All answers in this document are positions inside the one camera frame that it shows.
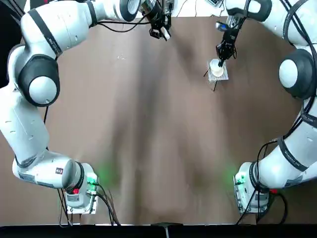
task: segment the brown table surface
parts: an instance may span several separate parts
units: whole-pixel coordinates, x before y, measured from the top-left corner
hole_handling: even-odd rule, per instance
[[[229,81],[211,91],[203,75],[222,39],[217,20],[173,18],[168,42],[151,38],[148,26],[125,34],[97,26],[58,59],[61,92],[48,113],[49,148],[99,174],[111,168],[106,185],[121,223],[235,223],[232,176],[263,143],[287,132],[299,111],[278,80],[293,49],[256,22],[240,32]],[[0,150],[0,224],[57,224],[56,190],[14,177],[3,136]],[[284,191],[287,222],[316,222],[315,187]],[[276,202],[263,222],[278,222],[282,211]],[[81,220],[109,223],[102,202],[97,215]]]

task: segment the white cup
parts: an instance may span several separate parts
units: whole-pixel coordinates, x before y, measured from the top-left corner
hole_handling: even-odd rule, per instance
[[[223,75],[223,67],[219,67],[218,64],[219,64],[218,59],[213,59],[210,62],[211,72],[215,77],[221,77]]]

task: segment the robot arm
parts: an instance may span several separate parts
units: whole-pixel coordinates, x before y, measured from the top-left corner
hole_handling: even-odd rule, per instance
[[[23,181],[66,191],[73,213],[89,213],[98,178],[88,164],[47,149],[49,134],[37,107],[59,94],[56,58],[83,42],[90,27],[112,19],[132,21],[140,0],[58,1],[29,11],[21,19],[25,45],[11,50],[9,84],[0,89],[0,130],[15,153],[12,170]]]
[[[232,47],[245,19],[260,22],[275,35],[289,41],[296,50],[285,57],[279,68],[280,81],[292,96],[311,104],[308,112],[302,110],[302,123],[295,126],[290,135],[275,139],[278,146],[259,162],[245,162],[236,176],[234,187],[240,213],[257,213],[266,210],[268,190],[285,188],[317,177],[317,103],[316,96],[316,52],[317,49],[317,2],[313,0],[227,0],[229,14],[227,23],[218,23],[223,29],[223,41],[217,46],[220,63],[232,56]],[[290,12],[296,12],[313,45],[294,24]]]
[[[149,30],[150,36],[154,38],[163,37],[166,41],[170,38],[169,29],[172,26],[171,22],[171,10],[173,4],[168,4],[168,11],[165,13],[164,6],[162,6],[159,0],[141,0],[140,10],[151,23]]]

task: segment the black cable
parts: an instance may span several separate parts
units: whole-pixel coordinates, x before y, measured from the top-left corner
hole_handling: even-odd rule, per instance
[[[60,192],[63,194],[63,191],[62,189],[60,190],[59,192],[59,189],[57,189],[57,192],[58,192],[58,196],[59,196],[59,200],[60,200],[60,205],[61,205],[61,208],[60,208],[60,215],[59,215],[59,226],[61,228],[65,228],[65,227],[69,227],[70,226],[70,223],[69,223],[69,219],[68,219],[68,213],[67,213],[67,205],[66,205],[66,202],[65,202],[65,206],[64,206],[64,203],[63,203],[63,200],[62,200],[62,197],[60,195]],[[67,225],[66,226],[63,226],[61,224],[61,215],[62,215],[62,211],[64,210],[64,214],[65,214],[65,217],[67,218]]]
[[[222,0],[221,5],[219,6],[219,7],[223,6],[223,10],[221,10],[221,12],[220,12],[220,16],[221,16],[222,12],[224,11],[224,4],[223,4],[223,1],[224,1],[224,0]]]
[[[180,10],[179,10],[179,12],[178,12],[178,14],[177,14],[176,17],[178,17],[178,15],[180,14],[180,12],[182,11],[182,8],[183,8],[184,4],[185,4],[187,1],[188,1],[188,0],[185,0],[185,1],[183,2],[183,4],[182,4],[182,6],[180,7]]]
[[[289,9],[287,8],[286,4],[283,2],[283,0],[280,0],[280,2],[283,4],[284,8],[286,9],[286,11],[289,11]],[[291,3],[288,1],[288,0],[285,0],[285,2],[288,4],[289,8],[292,7]],[[294,17],[296,18],[299,26],[301,27],[301,31],[299,30],[299,27],[297,25],[297,23],[295,22],[294,20]],[[309,44],[311,50],[312,50],[312,55],[313,55],[313,60],[314,60],[314,78],[315,78],[315,87],[317,87],[316,85],[316,80],[317,80],[317,69],[316,69],[316,66],[317,66],[317,53],[316,53],[316,50],[310,40],[310,37],[307,33],[307,31],[305,30],[303,24],[301,23],[299,17],[297,16],[296,13],[294,13],[294,15],[292,16],[292,21],[296,27],[296,29],[298,30],[298,32],[300,33],[300,35],[307,41],[307,43]],[[304,111],[306,113],[308,113],[311,109],[311,107],[313,106],[313,103],[314,103],[314,100],[315,100],[315,97],[312,96],[308,102],[308,104],[306,105]],[[284,139],[286,139],[288,136],[290,136],[298,127],[299,125],[302,123],[302,119],[301,117],[299,116],[296,120],[296,122],[293,124],[291,130],[283,137]]]
[[[48,112],[49,112],[49,106],[47,106],[45,108],[45,114],[44,114],[44,119],[43,119],[44,124],[46,123]],[[68,226],[70,226],[70,223],[69,223],[68,213],[67,213],[67,210],[66,210],[67,209],[67,204],[66,204],[66,199],[65,199],[65,196],[64,196],[64,192],[62,191],[62,189],[60,191],[59,191],[59,189],[57,189],[57,192],[58,192],[60,205],[61,205],[60,216],[59,216],[59,226],[62,227],[62,228],[68,227]],[[67,225],[66,226],[62,226],[61,225],[61,214],[62,214],[62,211],[64,211],[65,217],[67,218]]]
[[[197,6],[197,0],[195,1],[195,17],[197,16],[196,6]]]
[[[276,196],[281,197],[281,199],[284,202],[284,214],[283,214],[281,221],[279,222],[279,224],[284,224],[286,221],[286,218],[288,216],[288,203],[287,203],[285,196],[282,193],[277,193]]]
[[[281,219],[281,221],[279,222],[279,224],[284,224],[286,221],[286,218],[288,216],[288,203],[287,200],[285,198],[285,196],[282,193],[269,193],[269,199],[268,199],[268,204],[267,204],[267,209],[264,213],[262,213],[258,219],[257,219],[257,223],[269,212],[273,202],[275,201],[276,197],[281,197],[283,203],[284,203],[284,213],[283,213],[283,217]]]
[[[8,0],[10,5],[13,7],[13,9],[16,11],[16,13],[19,15],[20,19],[25,14],[24,10],[20,8],[20,6],[16,3],[15,0]]]
[[[291,3],[290,3],[288,0],[284,0],[284,1],[283,1],[283,0],[280,0],[280,2],[282,3],[282,5],[283,5],[284,8],[286,9],[286,11],[289,12],[289,10],[290,10],[290,8],[292,7],[292,5],[291,5]],[[313,60],[314,60],[314,79],[315,79],[315,80],[314,80],[314,86],[315,86],[315,88],[317,88],[317,52],[316,52],[316,50],[315,50],[315,48],[314,48],[314,46],[313,46],[313,43],[312,43],[312,41],[311,41],[311,39],[310,39],[310,37],[309,37],[307,31],[305,30],[305,28],[304,28],[302,22],[300,21],[300,19],[299,19],[299,17],[297,16],[296,13],[294,13],[294,15],[292,16],[292,21],[293,21],[293,23],[294,23],[296,29],[298,30],[299,34],[307,41],[308,45],[309,45],[310,48],[311,48],[312,55],[313,55]],[[311,96],[311,98],[310,98],[308,104],[306,105],[306,107],[305,107],[305,109],[304,109],[304,111],[305,111],[306,113],[308,113],[308,112],[310,111],[311,107],[313,106],[314,100],[315,100],[315,95]],[[287,132],[286,135],[283,136],[283,138],[286,139],[288,136],[290,136],[290,135],[299,127],[299,125],[300,125],[302,122],[303,122],[303,121],[302,121],[302,119],[301,119],[301,116],[299,116],[299,117],[296,119],[296,121],[295,121],[295,123],[293,124],[293,126],[291,127],[291,129]],[[263,149],[265,146],[267,146],[267,145],[265,144],[265,145],[263,145],[263,146],[261,147],[261,149],[260,149],[260,151],[259,151],[259,153],[258,153],[258,160],[259,160],[260,153],[261,153],[262,149]],[[284,202],[284,215],[283,215],[283,218],[282,218],[282,220],[281,220],[281,222],[280,222],[280,224],[283,224],[283,223],[285,222],[286,218],[287,218],[287,215],[288,215],[288,205],[287,205],[287,200],[286,200],[286,198],[285,198],[282,194],[279,194],[278,196],[280,196],[280,197],[282,198],[283,202]]]
[[[246,209],[244,210],[242,216],[241,216],[241,217],[239,218],[239,220],[237,221],[236,225],[238,225],[238,224],[242,221],[243,217],[246,215],[247,210],[248,210],[248,208],[249,208],[249,206],[250,206],[250,203],[251,203],[251,201],[252,201],[252,198],[253,198],[254,194],[256,194],[256,190],[255,190],[255,189],[254,189],[254,191],[253,191],[253,193],[252,193],[252,196],[251,196],[251,198],[250,198],[250,200],[249,200],[249,203],[248,203]]]
[[[44,120],[43,120],[44,124],[46,123],[46,118],[47,118],[47,116],[48,116],[48,112],[49,112],[49,106],[47,106],[47,107],[45,108],[45,115],[44,115]]]
[[[142,18],[141,18],[141,20],[140,21],[138,21],[137,23],[141,23],[141,21],[143,21],[144,20],[144,18],[146,17],[147,15],[144,15]],[[103,23],[101,23],[101,22],[98,22],[97,23],[97,25],[101,25],[101,26],[103,26],[103,27],[105,27],[105,28],[107,28],[108,30],[110,30],[110,31],[113,31],[113,32],[117,32],[117,33],[125,33],[125,32],[129,32],[129,31],[132,31],[138,24],[134,24],[134,26],[133,27],[131,27],[130,29],[128,29],[128,30],[124,30],[124,31],[119,31],[119,30],[114,30],[114,29],[112,29],[112,28],[110,28],[110,27],[108,27],[108,26],[106,26],[106,25],[104,25]]]
[[[104,190],[104,188],[100,184],[98,184],[98,186],[101,187],[101,189],[102,189],[102,191],[103,191],[103,193],[105,195],[106,200],[109,201],[108,198],[107,198],[106,191]],[[109,209],[108,209],[108,213],[109,213],[110,223],[113,226],[113,217],[112,217]]]
[[[266,156],[267,147],[268,147],[268,144],[265,146],[262,159],[264,159],[265,156]],[[257,159],[257,171],[258,171],[257,172],[258,173],[257,174],[257,180],[258,180],[258,182],[260,181],[259,180],[259,178],[260,178],[260,174],[259,174],[259,155],[258,155],[258,159]],[[260,190],[258,190],[258,216],[256,217],[256,224],[258,223],[259,216],[260,216]]]
[[[150,22],[121,22],[121,21],[99,21],[98,23],[124,24],[124,25],[147,25],[147,24],[150,24]]]
[[[108,210],[110,211],[110,213],[111,213],[111,215],[112,215],[112,217],[113,217],[113,219],[114,219],[114,222],[117,224],[117,226],[121,226],[121,224],[119,223],[119,221],[118,221],[118,220],[116,219],[116,217],[114,216],[113,211],[111,210],[108,201],[107,201],[101,194],[99,194],[99,193],[97,193],[96,196],[98,196],[99,198],[101,198],[102,201],[106,204],[106,206],[107,206]]]
[[[99,186],[99,187],[102,189],[102,191],[103,191],[103,193],[104,193],[104,195],[105,195],[106,200],[109,201],[109,198],[108,198],[108,196],[107,196],[107,194],[106,194],[106,191],[105,191],[104,187],[103,187],[101,184],[99,184],[99,183],[97,184],[97,186]],[[117,218],[117,215],[116,215],[115,208],[114,208],[114,204],[113,204],[113,197],[112,197],[112,194],[111,194],[110,191],[109,191],[109,194],[110,194],[110,196],[111,196],[111,202],[110,202],[110,203],[111,203],[112,213],[113,213],[113,215],[116,217],[116,219],[118,219],[118,218]],[[111,215],[109,209],[108,209],[108,212],[109,212],[109,217],[110,217],[111,225],[113,226],[114,217]]]

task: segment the red button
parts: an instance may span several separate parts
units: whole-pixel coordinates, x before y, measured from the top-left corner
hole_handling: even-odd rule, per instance
[[[271,193],[277,194],[277,189],[270,189]]]

